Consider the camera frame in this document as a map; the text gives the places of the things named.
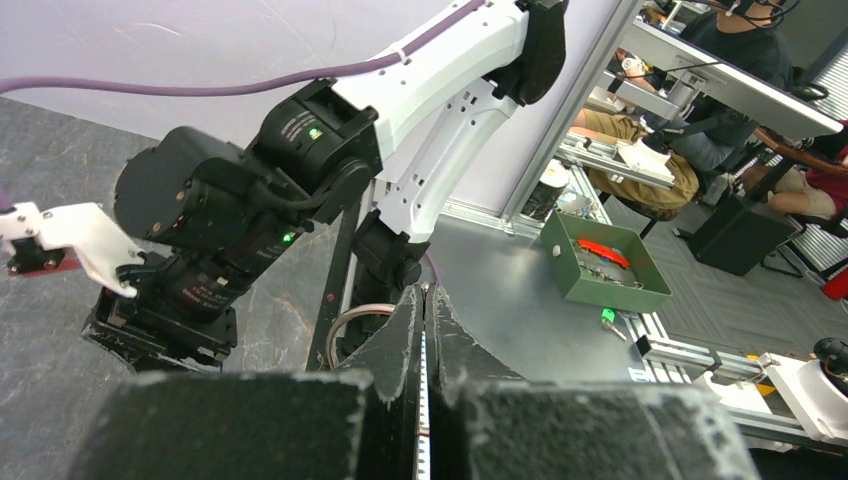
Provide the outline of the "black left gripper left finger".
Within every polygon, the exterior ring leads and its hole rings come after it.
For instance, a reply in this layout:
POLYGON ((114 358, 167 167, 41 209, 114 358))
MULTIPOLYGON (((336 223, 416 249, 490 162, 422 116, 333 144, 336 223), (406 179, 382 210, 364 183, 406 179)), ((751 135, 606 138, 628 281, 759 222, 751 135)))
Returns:
POLYGON ((73 479, 413 479, 424 293, 337 368, 149 372, 122 383, 73 479))

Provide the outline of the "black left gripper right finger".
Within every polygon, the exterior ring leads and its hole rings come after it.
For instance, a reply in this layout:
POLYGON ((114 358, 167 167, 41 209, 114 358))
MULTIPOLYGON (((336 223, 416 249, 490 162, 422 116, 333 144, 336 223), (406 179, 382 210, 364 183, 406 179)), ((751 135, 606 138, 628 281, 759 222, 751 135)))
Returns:
POLYGON ((531 381, 425 296, 435 479, 755 479, 730 415, 681 384, 531 381))

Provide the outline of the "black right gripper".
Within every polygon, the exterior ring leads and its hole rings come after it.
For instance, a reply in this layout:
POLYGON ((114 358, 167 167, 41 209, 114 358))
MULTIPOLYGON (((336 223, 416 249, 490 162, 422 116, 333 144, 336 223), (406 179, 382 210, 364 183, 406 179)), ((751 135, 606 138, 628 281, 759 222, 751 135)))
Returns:
POLYGON ((210 323, 198 323, 161 301, 146 305, 106 288, 86 318, 81 336, 133 373, 221 370, 238 344, 237 317, 231 307, 210 323))

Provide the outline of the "large silver keyring with clips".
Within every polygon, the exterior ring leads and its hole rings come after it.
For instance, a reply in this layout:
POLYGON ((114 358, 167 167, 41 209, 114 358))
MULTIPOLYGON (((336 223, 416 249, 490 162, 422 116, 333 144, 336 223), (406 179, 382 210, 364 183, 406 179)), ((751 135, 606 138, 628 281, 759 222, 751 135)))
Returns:
POLYGON ((369 303, 352 307, 340 313, 331 323, 325 340, 325 356, 330 370, 340 364, 338 343, 340 338, 353 335, 355 340, 362 337, 361 319, 365 317, 386 316, 389 317, 395 310, 394 304, 369 303))

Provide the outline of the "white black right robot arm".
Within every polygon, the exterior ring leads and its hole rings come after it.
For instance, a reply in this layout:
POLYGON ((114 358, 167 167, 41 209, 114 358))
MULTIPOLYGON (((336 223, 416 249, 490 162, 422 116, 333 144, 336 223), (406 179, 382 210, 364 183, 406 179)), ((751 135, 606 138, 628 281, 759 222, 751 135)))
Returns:
POLYGON ((308 74, 239 147, 190 126, 130 158, 113 212, 126 234, 171 252, 115 272, 82 336, 130 370, 219 367, 238 343, 234 304, 305 233, 352 207, 406 136, 438 113, 433 167, 367 216, 357 256, 370 282, 414 282, 439 210, 467 164, 566 58, 564 1, 466 1, 396 52, 308 74))

